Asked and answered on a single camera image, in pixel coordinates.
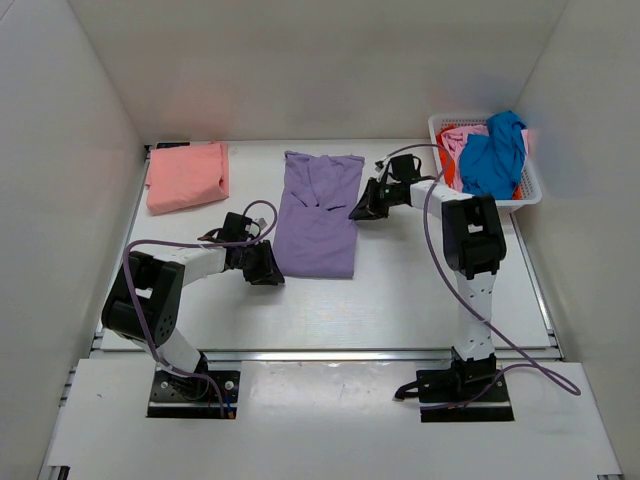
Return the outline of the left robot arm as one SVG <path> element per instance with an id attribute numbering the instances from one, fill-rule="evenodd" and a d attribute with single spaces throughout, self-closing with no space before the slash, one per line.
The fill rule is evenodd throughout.
<path id="1" fill-rule="evenodd" d="M 228 213 L 220 228 L 196 244 L 168 242 L 170 251 L 151 255 L 142 245 L 163 246 L 160 240 L 130 244 L 101 312 L 103 326 L 142 347 L 165 373 L 169 385 L 188 401 L 210 393 L 223 399 L 218 381 L 209 373 L 203 352 L 177 328 L 184 287 L 231 270 L 242 273 L 252 286 L 285 283 L 271 243 L 264 238 L 265 222 L 247 214 Z"/>

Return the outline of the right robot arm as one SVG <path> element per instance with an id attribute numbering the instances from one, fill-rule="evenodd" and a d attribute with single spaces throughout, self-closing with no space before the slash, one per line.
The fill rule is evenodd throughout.
<path id="1" fill-rule="evenodd" d="M 459 192 L 433 176 L 421 174 L 422 162 L 411 154 L 388 157 L 376 163 L 375 177 L 349 218 L 378 220 L 394 206 L 408 205 L 440 220 L 442 249 L 453 272 L 458 299 L 458 327 L 451 348 L 450 366 L 425 382 L 405 386 L 398 399 L 426 390 L 445 391 L 452 398 L 471 400 L 498 373 L 492 339 L 492 295 L 506 241 L 495 201 L 491 196 Z"/>

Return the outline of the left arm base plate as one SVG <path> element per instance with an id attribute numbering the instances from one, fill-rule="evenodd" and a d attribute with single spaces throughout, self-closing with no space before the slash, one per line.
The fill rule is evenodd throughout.
<path id="1" fill-rule="evenodd" d="M 150 388 L 147 417 L 162 419 L 234 420 L 237 417 L 241 372 L 208 372 L 217 384 L 191 377 L 179 377 L 157 368 Z"/>

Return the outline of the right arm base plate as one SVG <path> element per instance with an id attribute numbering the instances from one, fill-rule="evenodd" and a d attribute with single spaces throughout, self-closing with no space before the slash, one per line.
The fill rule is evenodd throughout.
<path id="1" fill-rule="evenodd" d="M 452 370 L 418 370 L 400 386 L 395 401 L 417 399 L 422 423 L 495 423 L 515 420 L 501 371 L 493 378 L 463 383 Z"/>

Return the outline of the purple t shirt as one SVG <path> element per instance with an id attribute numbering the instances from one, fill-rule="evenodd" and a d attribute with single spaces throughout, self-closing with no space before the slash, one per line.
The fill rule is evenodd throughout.
<path id="1" fill-rule="evenodd" d="M 273 251 L 289 277 L 350 279 L 358 230 L 349 215 L 358 201 L 365 159 L 285 153 Z"/>

